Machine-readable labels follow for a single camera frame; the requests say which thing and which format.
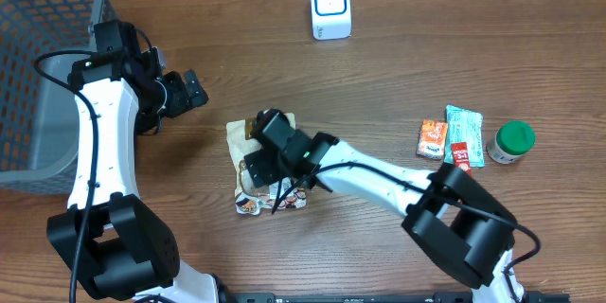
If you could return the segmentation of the beige snack pouch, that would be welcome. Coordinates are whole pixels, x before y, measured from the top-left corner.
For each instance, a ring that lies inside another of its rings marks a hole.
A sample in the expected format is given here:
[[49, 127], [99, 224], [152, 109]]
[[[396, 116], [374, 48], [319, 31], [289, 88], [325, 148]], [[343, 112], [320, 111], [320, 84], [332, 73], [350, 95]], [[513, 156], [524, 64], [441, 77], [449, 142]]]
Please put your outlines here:
[[[251, 117], [226, 124], [228, 149], [237, 173], [236, 209], [239, 214], [255, 216], [259, 215], [263, 209], [271, 210], [273, 208], [279, 186], [278, 181], [274, 181], [270, 185], [263, 183], [261, 187], [255, 187], [254, 180], [263, 182], [262, 178], [251, 175], [245, 161], [245, 156], [261, 150], [261, 144], [251, 135], [252, 126], [256, 120], [255, 117]], [[284, 172], [283, 175], [281, 194], [284, 194], [293, 183]], [[279, 204], [278, 209], [298, 209], [306, 204], [305, 189], [297, 187]]]

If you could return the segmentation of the orange small packet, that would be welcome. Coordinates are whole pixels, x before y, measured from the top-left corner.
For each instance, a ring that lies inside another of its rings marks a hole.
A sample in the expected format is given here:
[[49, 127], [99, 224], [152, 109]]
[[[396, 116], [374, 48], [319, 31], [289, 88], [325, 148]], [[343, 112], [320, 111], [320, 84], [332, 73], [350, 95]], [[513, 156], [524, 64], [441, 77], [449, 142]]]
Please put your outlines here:
[[430, 159], [441, 159], [445, 154], [448, 124], [443, 121], [425, 119], [419, 130], [416, 154]]

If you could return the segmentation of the red candy bar wrapper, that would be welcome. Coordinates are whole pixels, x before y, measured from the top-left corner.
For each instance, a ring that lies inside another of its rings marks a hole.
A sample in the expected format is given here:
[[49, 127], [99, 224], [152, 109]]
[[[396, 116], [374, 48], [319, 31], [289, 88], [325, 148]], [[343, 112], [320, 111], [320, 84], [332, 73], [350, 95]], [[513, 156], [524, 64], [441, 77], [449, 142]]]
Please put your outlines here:
[[451, 144], [451, 151], [454, 164], [462, 169], [468, 175], [472, 175], [472, 167], [469, 157], [469, 150], [466, 142], [457, 142]]

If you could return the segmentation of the teal tissue packet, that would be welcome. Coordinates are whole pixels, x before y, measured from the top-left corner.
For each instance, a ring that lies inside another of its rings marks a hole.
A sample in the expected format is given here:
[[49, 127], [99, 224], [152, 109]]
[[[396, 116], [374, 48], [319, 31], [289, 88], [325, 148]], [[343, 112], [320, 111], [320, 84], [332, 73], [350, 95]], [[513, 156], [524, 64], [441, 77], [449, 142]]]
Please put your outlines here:
[[452, 164], [454, 162], [452, 145], [454, 143], [465, 142], [468, 147], [471, 166], [474, 168], [483, 168], [485, 166], [482, 141], [483, 115], [471, 110], [447, 105], [445, 116], [448, 132], [444, 161]]

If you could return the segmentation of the green lid jar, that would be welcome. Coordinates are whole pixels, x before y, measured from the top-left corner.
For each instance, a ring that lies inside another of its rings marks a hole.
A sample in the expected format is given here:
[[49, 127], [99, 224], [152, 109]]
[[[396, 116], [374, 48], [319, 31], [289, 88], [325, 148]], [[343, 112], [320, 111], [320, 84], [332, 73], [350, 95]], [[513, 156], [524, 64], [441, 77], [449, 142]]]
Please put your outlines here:
[[515, 163], [535, 145], [536, 134], [529, 124], [513, 120], [503, 125], [487, 143], [488, 156], [503, 165]]

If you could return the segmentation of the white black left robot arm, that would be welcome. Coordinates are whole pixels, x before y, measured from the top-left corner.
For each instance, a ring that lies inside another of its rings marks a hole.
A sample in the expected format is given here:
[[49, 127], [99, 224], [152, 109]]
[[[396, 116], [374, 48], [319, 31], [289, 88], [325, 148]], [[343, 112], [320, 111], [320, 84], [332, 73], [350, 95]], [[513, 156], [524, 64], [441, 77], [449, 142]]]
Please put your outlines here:
[[135, 302], [231, 302], [217, 276], [179, 255], [170, 228], [140, 199], [135, 140], [158, 134], [163, 118], [203, 106], [208, 95], [194, 71], [166, 72], [158, 48], [141, 50], [145, 34], [113, 20], [93, 27], [96, 48], [77, 51], [62, 87], [79, 111], [77, 173], [67, 209], [48, 219], [46, 234], [71, 271], [69, 299], [83, 288], [93, 299]]

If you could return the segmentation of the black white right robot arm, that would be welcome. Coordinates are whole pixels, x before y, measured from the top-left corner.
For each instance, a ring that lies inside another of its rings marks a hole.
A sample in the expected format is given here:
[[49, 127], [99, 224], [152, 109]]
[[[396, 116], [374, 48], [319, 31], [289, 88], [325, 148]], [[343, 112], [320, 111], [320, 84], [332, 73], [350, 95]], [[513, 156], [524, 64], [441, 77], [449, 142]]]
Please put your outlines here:
[[402, 220], [426, 256], [471, 288], [475, 302], [520, 302], [513, 271], [514, 216], [467, 172], [444, 163], [436, 171], [384, 162], [333, 135], [308, 136], [278, 109], [244, 123], [260, 144], [244, 157], [255, 188], [276, 186], [274, 207], [300, 188], [321, 187], [378, 205]]

